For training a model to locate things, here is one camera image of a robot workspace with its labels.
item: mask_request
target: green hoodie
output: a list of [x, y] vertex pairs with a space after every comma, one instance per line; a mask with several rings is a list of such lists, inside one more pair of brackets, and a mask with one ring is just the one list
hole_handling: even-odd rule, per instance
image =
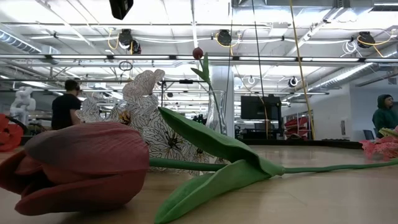
[[373, 124], [376, 127], [377, 133], [376, 136], [378, 138], [383, 137], [379, 130], [381, 128], [391, 128], [394, 129], [398, 125], [398, 116], [396, 115], [395, 111], [391, 108], [386, 108], [384, 104], [384, 100], [391, 95], [380, 95], [377, 98], [377, 109], [373, 114]]

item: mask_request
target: red sphere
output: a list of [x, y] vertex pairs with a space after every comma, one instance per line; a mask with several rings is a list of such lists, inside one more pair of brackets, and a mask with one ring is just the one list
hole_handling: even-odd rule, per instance
[[199, 60], [203, 57], [203, 51], [200, 47], [193, 49], [192, 51], [193, 58]]

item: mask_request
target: television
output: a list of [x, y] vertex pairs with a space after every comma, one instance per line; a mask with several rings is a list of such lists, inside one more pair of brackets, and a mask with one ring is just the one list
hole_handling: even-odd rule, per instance
[[[281, 105], [279, 97], [265, 96], [262, 98], [266, 106], [268, 120], [280, 120]], [[242, 119], [265, 119], [264, 105], [258, 96], [241, 96]]]

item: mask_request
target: white statue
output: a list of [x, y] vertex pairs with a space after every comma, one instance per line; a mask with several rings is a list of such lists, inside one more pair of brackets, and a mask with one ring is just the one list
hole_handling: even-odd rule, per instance
[[16, 98], [10, 107], [10, 115], [24, 125], [28, 125], [29, 112], [36, 109], [36, 101], [30, 97], [32, 92], [32, 87], [19, 87], [15, 94]]

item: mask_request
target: chair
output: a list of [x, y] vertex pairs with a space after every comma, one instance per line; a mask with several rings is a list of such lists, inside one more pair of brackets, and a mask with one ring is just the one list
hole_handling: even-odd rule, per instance
[[363, 130], [366, 140], [374, 140], [373, 132], [371, 130]]

